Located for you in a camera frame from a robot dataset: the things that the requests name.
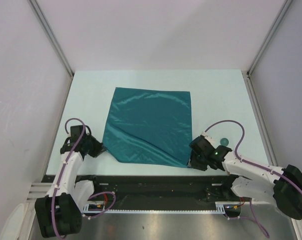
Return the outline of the teal satin napkin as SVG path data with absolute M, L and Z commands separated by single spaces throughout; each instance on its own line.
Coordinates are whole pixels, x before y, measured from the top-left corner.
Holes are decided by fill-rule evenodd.
M 191 141 L 190 92 L 115 89 L 103 143 L 117 161 L 186 168 Z

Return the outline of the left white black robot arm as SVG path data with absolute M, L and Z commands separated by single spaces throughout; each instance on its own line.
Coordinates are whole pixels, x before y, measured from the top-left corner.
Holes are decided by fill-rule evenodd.
M 103 144 L 92 136 L 88 126 L 70 128 L 60 149 L 61 164 L 52 186 L 35 202 L 42 237 L 64 238 L 79 233 L 84 205 L 88 198 L 100 196 L 101 187 L 91 180 L 76 181 L 77 174 L 85 156 L 96 158 L 103 151 Z

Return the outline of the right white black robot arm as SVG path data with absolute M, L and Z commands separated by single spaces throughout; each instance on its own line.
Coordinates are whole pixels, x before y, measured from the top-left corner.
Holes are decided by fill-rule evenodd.
M 269 203 L 292 219 L 302 219 L 302 172 L 297 167 L 282 168 L 247 160 L 229 147 L 214 147 L 211 139 L 203 135 L 189 146 L 189 164 L 193 169 L 211 168 L 230 174 L 232 183 L 221 188 L 226 200 L 246 197 Z

